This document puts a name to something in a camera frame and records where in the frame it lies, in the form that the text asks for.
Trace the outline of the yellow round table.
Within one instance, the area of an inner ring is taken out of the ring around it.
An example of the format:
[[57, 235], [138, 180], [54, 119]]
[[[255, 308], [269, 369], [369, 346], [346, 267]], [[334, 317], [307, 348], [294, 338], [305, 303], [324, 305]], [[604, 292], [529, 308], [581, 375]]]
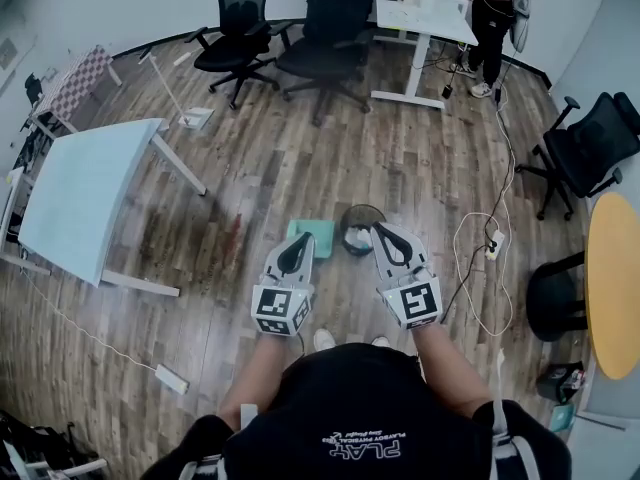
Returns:
[[620, 380], [640, 361], [640, 216], [615, 192], [601, 196], [591, 213], [585, 300], [597, 364]]

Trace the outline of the person's black shirt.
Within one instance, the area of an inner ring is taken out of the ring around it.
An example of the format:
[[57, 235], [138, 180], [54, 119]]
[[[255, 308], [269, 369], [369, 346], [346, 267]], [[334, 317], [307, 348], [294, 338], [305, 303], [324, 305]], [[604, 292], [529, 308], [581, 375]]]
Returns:
[[351, 343], [283, 375], [273, 403], [233, 431], [205, 416], [141, 480], [571, 480], [564, 442], [516, 402], [463, 416], [402, 352]]

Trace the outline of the checkered table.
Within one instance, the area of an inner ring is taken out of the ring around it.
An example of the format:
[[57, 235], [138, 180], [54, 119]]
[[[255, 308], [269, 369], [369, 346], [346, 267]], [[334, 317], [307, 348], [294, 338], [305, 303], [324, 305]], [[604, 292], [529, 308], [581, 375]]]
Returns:
[[45, 127], [42, 119], [46, 113], [50, 113], [68, 132], [77, 133], [78, 130], [71, 123], [71, 118], [103, 76], [108, 73], [117, 87], [122, 86], [122, 80], [114, 70], [112, 62], [113, 58], [102, 45], [96, 45], [80, 54], [44, 90], [27, 121], [53, 139], [53, 133]]
[[107, 466], [107, 461], [102, 458], [66, 469], [53, 469], [46, 461], [40, 461], [25, 463], [18, 477], [20, 480], [86, 480]]

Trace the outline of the black metal rack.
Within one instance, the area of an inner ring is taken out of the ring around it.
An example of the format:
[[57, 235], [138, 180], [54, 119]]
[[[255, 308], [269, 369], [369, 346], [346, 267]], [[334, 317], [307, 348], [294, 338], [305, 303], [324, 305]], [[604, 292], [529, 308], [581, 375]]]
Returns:
[[[0, 480], [20, 480], [25, 463], [46, 461], [53, 469], [66, 469], [100, 459], [76, 445], [73, 428], [68, 423], [66, 432], [59, 433], [51, 427], [30, 427], [0, 409]], [[86, 480], [104, 480], [107, 469]]]

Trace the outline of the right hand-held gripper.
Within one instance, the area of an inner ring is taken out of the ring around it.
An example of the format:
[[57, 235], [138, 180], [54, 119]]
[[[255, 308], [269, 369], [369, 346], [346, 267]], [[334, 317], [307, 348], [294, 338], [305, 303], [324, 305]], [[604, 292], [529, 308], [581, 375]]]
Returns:
[[412, 330], [439, 321], [440, 283], [424, 268], [427, 252], [420, 238], [401, 226], [375, 222], [371, 239], [381, 286], [387, 287], [378, 292], [398, 326]]

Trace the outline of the green dustpan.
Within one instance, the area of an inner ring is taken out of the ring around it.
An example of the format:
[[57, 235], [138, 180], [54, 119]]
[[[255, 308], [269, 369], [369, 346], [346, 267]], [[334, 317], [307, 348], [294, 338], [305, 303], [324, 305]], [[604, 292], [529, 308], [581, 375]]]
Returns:
[[332, 220], [291, 220], [287, 227], [286, 238], [309, 232], [315, 239], [316, 259], [328, 259], [332, 254], [335, 222]]

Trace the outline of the black storage box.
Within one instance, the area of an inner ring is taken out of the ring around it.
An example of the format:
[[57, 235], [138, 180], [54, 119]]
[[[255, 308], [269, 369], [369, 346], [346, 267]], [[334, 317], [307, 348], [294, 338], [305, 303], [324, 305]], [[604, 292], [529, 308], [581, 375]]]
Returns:
[[538, 377], [536, 390], [542, 398], [567, 404], [583, 387], [585, 368], [582, 361], [550, 364]]

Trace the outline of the person's right forearm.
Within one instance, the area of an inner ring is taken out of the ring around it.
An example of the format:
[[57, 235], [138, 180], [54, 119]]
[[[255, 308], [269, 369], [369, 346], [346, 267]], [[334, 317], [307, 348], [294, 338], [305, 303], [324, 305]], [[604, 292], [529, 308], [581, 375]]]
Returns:
[[427, 384], [451, 410], [471, 418], [492, 400], [486, 381], [440, 324], [411, 331]]

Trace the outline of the black office chair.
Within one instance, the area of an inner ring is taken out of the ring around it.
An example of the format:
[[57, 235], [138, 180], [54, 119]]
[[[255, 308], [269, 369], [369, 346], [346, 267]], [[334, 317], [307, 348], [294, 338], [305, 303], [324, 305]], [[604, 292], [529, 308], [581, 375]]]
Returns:
[[25, 80], [24, 87], [31, 106], [35, 107], [44, 94], [41, 80], [31, 73]]
[[279, 88], [279, 83], [259, 70], [275, 61], [273, 57], [262, 59], [270, 51], [271, 26], [265, 18], [267, 0], [218, 0], [219, 31], [221, 36], [210, 43], [205, 38], [205, 28], [191, 33], [186, 41], [197, 41], [202, 52], [194, 61], [194, 67], [207, 73], [223, 73], [225, 76], [209, 86], [209, 92], [230, 81], [235, 83], [229, 107], [236, 108], [239, 92], [248, 79], [258, 80]]
[[374, 0], [306, 0], [307, 13], [302, 37], [284, 47], [276, 67], [304, 81], [282, 90], [291, 95], [309, 89], [319, 91], [311, 123], [319, 127], [321, 111], [333, 94], [355, 101], [363, 113], [370, 111], [368, 99], [351, 91], [347, 84], [364, 80], [371, 41], [367, 20]]
[[564, 219], [569, 221], [574, 214], [570, 195], [591, 198], [621, 183], [618, 164], [640, 153], [640, 112], [626, 93], [601, 93], [589, 112], [567, 127], [562, 126], [565, 118], [580, 105], [570, 96], [564, 101], [564, 109], [543, 134], [543, 142], [532, 149], [544, 166], [515, 167], [517, 173], [528, 172], [546, 180], [544, 200], [537, 212], [540, 221], [554, 194], [562, 199]]

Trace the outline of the flat white power strip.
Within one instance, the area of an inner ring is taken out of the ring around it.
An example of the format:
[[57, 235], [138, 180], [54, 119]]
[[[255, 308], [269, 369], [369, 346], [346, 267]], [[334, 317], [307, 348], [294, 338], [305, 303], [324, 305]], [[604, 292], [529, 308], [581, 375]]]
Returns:
[[163, 364], [155, 368], [154, 374], [161, 383], [179, 395], [185, 395], [188, 392], [189, 382]]

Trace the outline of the black wire waste bin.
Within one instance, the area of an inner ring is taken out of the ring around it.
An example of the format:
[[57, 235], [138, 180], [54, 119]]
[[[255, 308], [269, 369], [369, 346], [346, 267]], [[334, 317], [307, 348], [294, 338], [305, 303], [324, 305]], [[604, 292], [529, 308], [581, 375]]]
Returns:
[[369, 204], [357, 204], [349, 207], [342, 215], [340, 219], [340, 237], [341, 243], [345, 250], [356, 257], [366, 256], [373, 251], [373, 248], [368, 251], [358, 251], [350, 247], [345, 242], [345, 233], [350, 226], [362, 226], [367, 227], [369, 231], [375, 222], [385, 222], [385, 215], [376, 207]]

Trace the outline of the white power strip with plugs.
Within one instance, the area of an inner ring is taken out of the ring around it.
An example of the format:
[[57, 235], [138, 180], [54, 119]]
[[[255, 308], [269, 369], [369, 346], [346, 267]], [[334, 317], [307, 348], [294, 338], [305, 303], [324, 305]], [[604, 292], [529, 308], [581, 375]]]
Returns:
[[496, 261], [504, 243], [505, 234], [496, 229], [489, 240], [489, 245], [485, 250], [485, 257], [490, 261]]

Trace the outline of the teal flat packet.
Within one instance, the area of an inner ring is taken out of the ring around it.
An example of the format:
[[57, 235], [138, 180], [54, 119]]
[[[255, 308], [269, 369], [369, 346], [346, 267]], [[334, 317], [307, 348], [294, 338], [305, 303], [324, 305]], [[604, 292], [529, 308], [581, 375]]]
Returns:
[[575, 416], [575, 406], [573, 404], [556, 405], [551, 412], [549, 429], [559, 433], [571, 428]]

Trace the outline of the black round stool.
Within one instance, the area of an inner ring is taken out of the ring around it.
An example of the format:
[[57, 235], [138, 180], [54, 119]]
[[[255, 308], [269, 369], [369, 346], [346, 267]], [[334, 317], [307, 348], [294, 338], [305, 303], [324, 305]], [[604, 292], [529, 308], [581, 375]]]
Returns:
[[538, 267], [526, 292], [526, 315], [534, 335], [554, 342], [565, 333], [588, 328], [586, 303], [578, 295], [570, 270], [584, 264], [585, 252]]

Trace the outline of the white paper scraps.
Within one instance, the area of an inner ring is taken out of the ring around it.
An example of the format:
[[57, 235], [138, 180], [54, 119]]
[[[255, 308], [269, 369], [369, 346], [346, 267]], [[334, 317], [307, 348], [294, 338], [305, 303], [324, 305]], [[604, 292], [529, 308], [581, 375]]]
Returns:
[[368, 251], [373, 248], [371, 234], [367, 227], [348, 227], [344, 239], [347, 245], [358, 251]]

